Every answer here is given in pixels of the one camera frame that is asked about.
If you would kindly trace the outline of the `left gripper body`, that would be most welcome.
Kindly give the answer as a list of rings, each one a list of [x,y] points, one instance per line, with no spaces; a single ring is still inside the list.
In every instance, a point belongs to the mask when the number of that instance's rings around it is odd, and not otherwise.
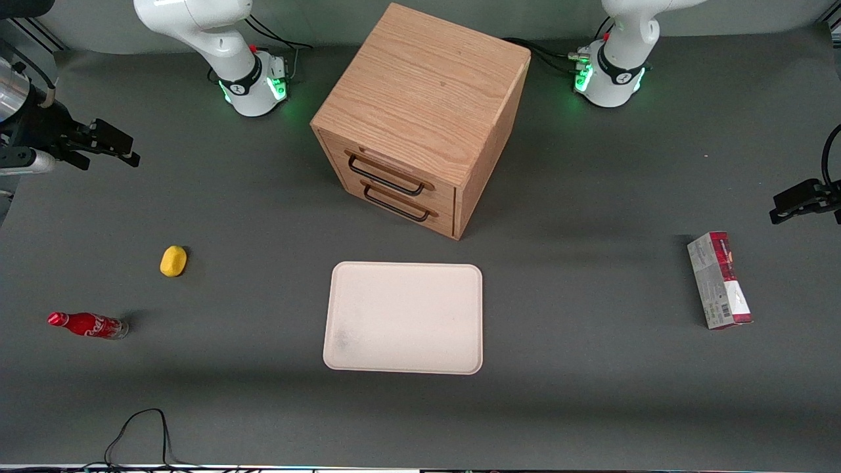
[[[840,225],[840,183],[821,185],[820,191],[823,192],[823,196],[818,200],[818,207],[815,212],[817,214],[831,212],[837,224]]]

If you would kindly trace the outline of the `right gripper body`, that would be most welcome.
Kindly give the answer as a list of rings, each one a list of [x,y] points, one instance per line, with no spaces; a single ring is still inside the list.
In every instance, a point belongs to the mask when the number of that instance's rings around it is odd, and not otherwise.
[[[63,150],[74,148],[74,123],[61,104],[39,107],[29,98],[11,117],[2,120],[2,166],[54,166]]]

